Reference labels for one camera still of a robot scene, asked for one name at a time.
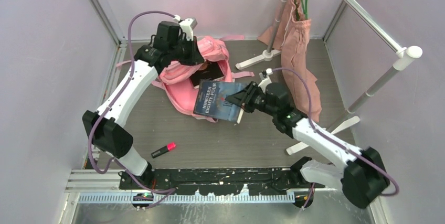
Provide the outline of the Moon and Sixpence book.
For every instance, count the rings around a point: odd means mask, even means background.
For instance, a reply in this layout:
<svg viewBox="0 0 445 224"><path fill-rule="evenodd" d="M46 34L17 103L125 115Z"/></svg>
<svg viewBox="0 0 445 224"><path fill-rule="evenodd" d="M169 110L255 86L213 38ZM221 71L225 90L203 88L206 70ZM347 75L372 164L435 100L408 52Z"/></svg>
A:
<svg viewBox="0 0 445 224"><path fill-rule="evenodd" d="M224 77L218 62L206 61L189 79L194 89L198 89L202 80L220 81Z"/></svg>

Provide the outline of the Nineteen Eighty-Four blue book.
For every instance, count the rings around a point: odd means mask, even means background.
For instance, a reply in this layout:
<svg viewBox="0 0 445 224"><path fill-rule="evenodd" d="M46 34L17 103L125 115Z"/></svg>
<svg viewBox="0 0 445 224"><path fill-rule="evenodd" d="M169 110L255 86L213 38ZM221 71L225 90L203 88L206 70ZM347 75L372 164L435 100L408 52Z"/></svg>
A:
<svg viewBox="0 0 445 224"><path fill-rule="evenodd" d="M225 120L239 124L243 112L241 108L226 101L247 86L242 82L202 81L198 88L198 95L193 113L216 120Z"/></svg>

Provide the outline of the pink student backpack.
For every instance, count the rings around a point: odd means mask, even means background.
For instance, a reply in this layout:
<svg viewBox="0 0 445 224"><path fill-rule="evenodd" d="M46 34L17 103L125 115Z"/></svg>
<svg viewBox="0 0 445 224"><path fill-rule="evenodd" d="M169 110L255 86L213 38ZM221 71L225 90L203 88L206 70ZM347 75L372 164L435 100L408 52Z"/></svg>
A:
<svg viewBox="0 0 445 224"><path fill-rule="evenodd" d="M198 49L205 60L204 64L185 66L173 61L165 68L161 75L152 82L152 85L165 90L167 97L176 110L182 114L193 116L198 120L207 120L216 123L218 120L193 113L198 96L198 89L192 84L190 77L202 70L204 66L215 63L222 71L222 81L234 82L243 77L253 77L251 71L232 72L229 64L229 52L223 39L211 36L198 37Z"/></svg>

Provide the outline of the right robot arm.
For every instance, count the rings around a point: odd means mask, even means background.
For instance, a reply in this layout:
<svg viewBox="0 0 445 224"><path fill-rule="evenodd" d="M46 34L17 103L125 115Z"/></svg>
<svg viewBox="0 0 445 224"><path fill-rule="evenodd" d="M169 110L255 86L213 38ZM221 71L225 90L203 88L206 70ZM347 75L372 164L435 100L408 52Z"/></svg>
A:
<svg viewBox="0 0 445 224"><path fill-rule="evenodd" d="M283 134L308 145L327 158L331 165L304 158L295 163L291 180L297 187L317 183L342 191L351 204L367 208L389 187L390 179L378 151L350 145L317 126L308 116L294 108L287 89L271 83L261 89L255 82L226 97L245 112L261 111Z"/></svg>

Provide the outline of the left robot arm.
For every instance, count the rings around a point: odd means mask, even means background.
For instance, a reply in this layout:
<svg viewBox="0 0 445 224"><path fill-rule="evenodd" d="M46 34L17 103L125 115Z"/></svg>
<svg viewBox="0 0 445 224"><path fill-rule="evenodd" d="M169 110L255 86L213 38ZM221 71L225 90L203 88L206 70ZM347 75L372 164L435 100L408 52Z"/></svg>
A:
<svg viewBox="0 0 445 224"><path fill-rule="evenodd" d="M194 18L178 23L160 22L152 43L137 50L115 91L96 111L87 110L82 117L90 146L115 158L133 174L132 181L141 189L151 186L153 174L149 163L135 150L133 137L124 126L146 88L173 61L186 66L204 62L194 36L196 25Z"/></svg>

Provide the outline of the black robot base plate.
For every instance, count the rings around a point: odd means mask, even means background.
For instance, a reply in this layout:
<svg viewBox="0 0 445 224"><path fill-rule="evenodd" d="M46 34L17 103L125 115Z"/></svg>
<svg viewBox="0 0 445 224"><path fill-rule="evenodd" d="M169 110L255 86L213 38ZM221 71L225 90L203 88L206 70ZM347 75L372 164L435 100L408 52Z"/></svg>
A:
<svg viewBox="0 0 445 224"><path fill-rule="evenodd" d="M155 169L142 184L155 191L174 189L174 194L185 196L234 196L244 188L250 196L284 195L311 187L296 172L282 167Z"/></svg>

